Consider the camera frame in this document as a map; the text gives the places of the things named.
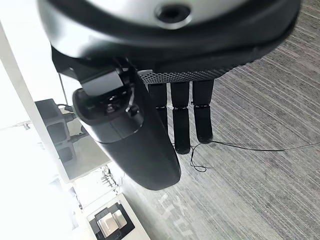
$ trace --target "black mount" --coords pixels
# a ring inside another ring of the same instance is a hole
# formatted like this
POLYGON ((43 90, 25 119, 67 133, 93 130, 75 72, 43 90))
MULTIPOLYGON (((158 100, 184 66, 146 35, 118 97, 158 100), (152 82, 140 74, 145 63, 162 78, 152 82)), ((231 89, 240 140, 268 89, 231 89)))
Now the black mount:
POLYGON ((180 180, 176 152, 133 66, 125 59, 75 59, 54 48, 52 59, 59 73, 82 85, 72 100, 86 131, 133 180, 150 190, 180 180))

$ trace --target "gray carpet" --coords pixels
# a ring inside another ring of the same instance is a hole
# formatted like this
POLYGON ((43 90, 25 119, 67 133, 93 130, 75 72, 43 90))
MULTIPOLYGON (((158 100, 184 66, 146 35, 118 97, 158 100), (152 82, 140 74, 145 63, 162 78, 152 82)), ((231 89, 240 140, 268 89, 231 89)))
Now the gray carpet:
MULTIPOLYGON (((279 48, 216 80, 210 106, 218 141, 275 149, 320 142, 320 1, 304 1, 297 28, 279 48)), ((168 189, 123 180, 152 240, 320 239, 320 146, 253 152, 202 145, 194 160, 209 167, 205 173, 189 166, 190 154, 179 160, 181 181, 168 189)))

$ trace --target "white wall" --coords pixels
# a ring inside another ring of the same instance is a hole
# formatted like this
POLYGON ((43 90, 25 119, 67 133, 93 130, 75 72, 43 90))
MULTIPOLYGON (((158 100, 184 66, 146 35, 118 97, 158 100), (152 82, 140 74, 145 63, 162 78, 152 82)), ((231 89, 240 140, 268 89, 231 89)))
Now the white wall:
POLYGON ((53 98, 56 103, 65 104, 37 1, 0 1, 0 20, 33 100, 53 98))

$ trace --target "wire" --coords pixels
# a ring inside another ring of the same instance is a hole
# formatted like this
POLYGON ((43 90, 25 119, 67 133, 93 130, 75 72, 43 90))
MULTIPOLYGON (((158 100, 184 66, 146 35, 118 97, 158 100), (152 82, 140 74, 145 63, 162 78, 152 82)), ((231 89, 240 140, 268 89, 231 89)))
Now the wire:
POLYGON ((195 163, 194 163, 195 150, 200 145, 202 145, 202 143, 199 143, 198 145, 191 147, 192 152, 191 152, 191 158, 190 158, 190 166, 193 167, 196 171, 198 171, 200 173, 205 173, 207 171, 207 168, 205 166, 195 165, 195 163))
MULTIPOLYGON (((293 147, 293 148, 287 148, 287 149, 256 149, 256 148, 248 148, 248 147, 238 146, 235 144, 221 142, 221 141, 210 141, 210 143, 220 144, 220 145, 224 145, 224 146, 228 146, 228 147, 232 147, 232 148, 237 148, 237 149, 242 149, 242 150, 256 151, 256 152, 288 152, 288 151, 305 149, 305 148, 310 148, 310 147, 320 145, 320 142, 317 142, 317 143, 313 143, 313 144, 308 144, 308 145, 298 146, 298 147, 293 147)), ((200 145, 203 145, 203 143, 199 143, 198 145, 191 147, 192 152, 191 152, 191 158, 190 158, 190 166, 193 167, 196 171, 198 171, 200 173, 205 173, 208 170, 207 167, 201 166, 201 165, 195 165, 195 163, 194 163, 195 150, 200 145)))
POLYGON ((221 141, 210 141, 210 142, 211 143, 215 143, 215 144, 228 146, 228 147, 232 147, 232 148, 250 150, 250 151, 256 151, 256 152, 288 152, 288 151, 293 151, 293 150, 298 150, 298 149, 305 149, 305 148, 310 148, 310 147, 313 147, 313 146, 316 146, 316 145, 320 145, 320 142, 318 142, 318 143, 313 143, 313 144, 308 144, 308 145, 305 145, 305 146, 298 146, 298 147, 293 147, 293 148, 288 148, 288 149, 254 149, 254 148, 247 148, 247 147, 238 146, 238 145, 234 145, 234 144, 226 143, 226 142, 221 142, 221 141))

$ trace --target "mesh grille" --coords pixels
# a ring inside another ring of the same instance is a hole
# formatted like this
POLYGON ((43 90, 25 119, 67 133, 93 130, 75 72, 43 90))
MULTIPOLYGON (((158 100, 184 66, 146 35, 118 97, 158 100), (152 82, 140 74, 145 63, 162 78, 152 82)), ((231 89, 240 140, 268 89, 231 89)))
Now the mesh grille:
POLYGON ((165 83, 179 83, 191 82, 200 80, 211 80, 220 78, 225 73, 229 72, 232 68, 226 69, 213 69, 205 71, 187 71, 187 72, 165 72, 154 73, 149 72, 141 74, 140 77, 145 84, 165 84, 165 83))

